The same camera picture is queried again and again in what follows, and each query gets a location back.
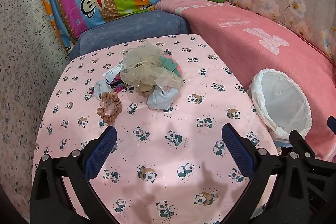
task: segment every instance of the brown scrunchie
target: brown scrunchie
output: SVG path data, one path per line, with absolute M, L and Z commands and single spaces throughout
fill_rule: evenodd
M 111 126 L 114 121 L 116 120 L 119 113 L 122 111 L 122 104 L 120 102 L 118 93 L 116 93 L 114 90 L 111 92 L 104 92 L 101 95 L 101 100 L 105 106 L 110 105 L 114 103 L 114 110 L 111 115 L 106 114 L 105 107 L 99 107 L 97 109 L 97 114 L 107 122 L 107 125 Z

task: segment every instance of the speckled wall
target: speckled wall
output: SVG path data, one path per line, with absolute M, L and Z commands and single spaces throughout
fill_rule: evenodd
M 0 0 L 0 184 L 26 219 L 36 134 L 69 61 L 42 0 Z

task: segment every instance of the metal bolt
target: metal bolt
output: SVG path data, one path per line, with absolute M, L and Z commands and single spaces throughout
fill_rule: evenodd
M 297 158 L 297 153 L 295 152 L 290 152 L 289 155 L 291 156 L 291 158 L 296 159 Z
M 260 148 L 258 149 L 258 153 L 262 156 L 266 155 L 267 154 L 267 150 L 265 148 Z
M 41 157 L 42 160 L 47 160 L 48 158 L 49 158 L 49 155 L 48 155 L 48 154 L 44 154 L 44 155 Z
M 80 154 L 81 154 L 81 152 L 79 150 L 74 150 L 74 151 L 71 152 L 71 155 L 73 157 L 78 157 Z

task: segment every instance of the gray blue velvet fabric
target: gray blue velvet fabric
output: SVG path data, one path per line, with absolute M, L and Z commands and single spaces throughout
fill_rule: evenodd
M 150 37 L 188 34 L 187 20 L 160 10 L 130 15 L 83 32 L 69 56 L 78 56 L 109 46 Z

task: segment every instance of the trash bin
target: trash bin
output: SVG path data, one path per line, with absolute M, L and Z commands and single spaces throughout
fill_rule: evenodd
M 247 93 L 276 146 L 290 147 L 292 130 L 305 138 L 312 126 L 309 103 L 299 85 L 285 73 L 262 70 L 253 77 Z

